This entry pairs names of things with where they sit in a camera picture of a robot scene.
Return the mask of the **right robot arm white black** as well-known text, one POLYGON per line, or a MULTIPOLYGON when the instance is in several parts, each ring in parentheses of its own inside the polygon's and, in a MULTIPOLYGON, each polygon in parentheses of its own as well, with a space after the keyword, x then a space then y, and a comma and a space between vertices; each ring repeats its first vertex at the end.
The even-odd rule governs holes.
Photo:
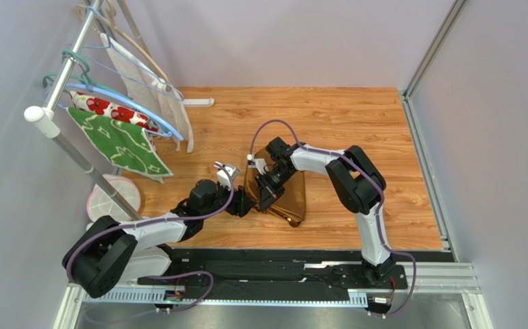
POLYGON ((270 167, 262 159, 249 157, 249 164, 258 169, 260 210, 269 209, 286 192, 285 185, 295 173, 327 176, 341 204, 355 217, 362 240, 363 276, 373 286, 385 280, 395 266, 383 220, 386 181, 364 151, 356 145, 340 151, 289 146, 275 138, 266 152, 273 161, 270 167))

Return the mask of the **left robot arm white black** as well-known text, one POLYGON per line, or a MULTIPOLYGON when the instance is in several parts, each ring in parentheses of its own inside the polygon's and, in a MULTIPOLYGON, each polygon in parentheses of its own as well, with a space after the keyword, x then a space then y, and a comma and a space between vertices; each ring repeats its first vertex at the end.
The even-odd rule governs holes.
POLYGON ((161 246, 186 241, 221 212, 243 217, 257 205, 243 186, 200 180, 187 198, 162 217, 120 222, 106 215, 86 230, 62 259, 68 279, 98 298, 118 283, 166 272, 171 258, 161 246))

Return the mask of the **brown satin napkin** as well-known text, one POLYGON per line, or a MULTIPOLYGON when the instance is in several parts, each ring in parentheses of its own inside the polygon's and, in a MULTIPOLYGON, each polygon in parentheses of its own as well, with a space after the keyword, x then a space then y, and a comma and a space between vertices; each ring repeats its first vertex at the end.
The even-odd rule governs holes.
MULTIPOLYGON (((244 177, 244 188, 247 195, 256 201, 255 209, 261 212, 259 206, 260 192, 255 179, 258 173, 257 169, 247 167, 244 177)), ((305 221, 307 209, 304 173, 297 171, 284 184, 284 188, 285 193, 263 213, 283 219, 290 226, 297 228, 305 221)))

